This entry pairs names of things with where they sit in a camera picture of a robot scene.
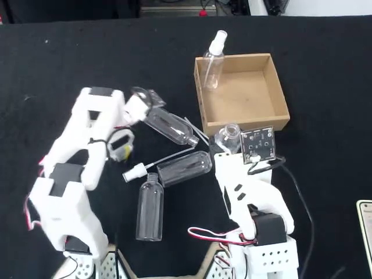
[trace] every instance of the white robotic arm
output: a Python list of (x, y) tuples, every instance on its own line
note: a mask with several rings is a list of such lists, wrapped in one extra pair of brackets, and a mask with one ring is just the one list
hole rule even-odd
[[(90, 278), (94, 264), (99, 269), (108, 248), (108, 238), (90, 208), (86, 190), (97, 187), (107, 156), (121, 161), (130, 154), (134, 135), (126, 127), (162, 105), (154, 91), (142, 88), (134, 88), (127, 103), (119, 90), (83, 88), (65, 130), (40, 161), (44, 177), (36, 179), (29, 198), (53, 247), (89, 267), (77, 274), (79, 279)], [(85, 166), (66, 163), (81, 149), (88, 150)]]
[[(248, 175), (251, 164), (243, 164), (242, 154), (218, 153), (214, 156), (216, 178), (231, 220), (240, 230), (229, 233), (230, 241), (257, 239), (258, 232), (249, 205), (258, 212), (279, 215), (285, 227), (286, 241), (270, 245), (229, 245), (231, 267), (237, 279), (297, 279), (298, 256), (296, 241), (289, 236), (294, 220), (280, 191), (270, 184), (271, 170)], [(257, 168), (266, 167), (261, 162)]]

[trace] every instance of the white wall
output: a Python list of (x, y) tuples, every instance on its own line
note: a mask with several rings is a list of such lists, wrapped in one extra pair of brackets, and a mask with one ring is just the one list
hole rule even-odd
[(289, 0), (284, 16), (372, 15), (372, 0)]

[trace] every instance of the circuit board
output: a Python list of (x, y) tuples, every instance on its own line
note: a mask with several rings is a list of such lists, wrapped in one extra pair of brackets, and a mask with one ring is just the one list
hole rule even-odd
[(244, 164), (275, 159), (273, 127), (244, 131), (240, 137)]

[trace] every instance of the open cardboard box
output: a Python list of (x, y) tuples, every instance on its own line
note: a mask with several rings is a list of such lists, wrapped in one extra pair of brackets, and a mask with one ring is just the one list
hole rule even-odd
[(213, 91), (202, 89), (202, 59), (195, 59), (194, 77), (207, 135), (229, 123), (243, 130), (274, 126), (276, 131), (288, 123), (287, 104), (269, 53), (225, 56), (219, 86)]

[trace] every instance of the black table surface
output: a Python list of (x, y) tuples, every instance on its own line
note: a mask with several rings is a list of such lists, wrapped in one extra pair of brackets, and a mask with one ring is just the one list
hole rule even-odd
[[(37, 162), (64, 129), (82, 87), (154, 88), (167, 109), (201, 126), (193, 78), (218, 29), (226, 54), (271, 53), (291, 120), (276, 133), (277, 152), (297, 177), (316, 226), (306, 278), (370, 278), (356, 201), (372, 199), (372, 17), (224, 17), (112, 20), (0, 27), (1, 278), (49, 278), (63, 261), (36, 228), (28, 232), (23, 202)], [(133, 163), (153, 162), (181, 146), (140, 123)], [(163, 241), (134, 239), (138, 188), (105, 168), (91, 207), (139, 277), (195, 274), (209, 243), (187, 227), (232, 228), (211, 172), (165, 190)], [(294, 217), (300, 263), (309, 221), (292, 181), (273, 184)]]

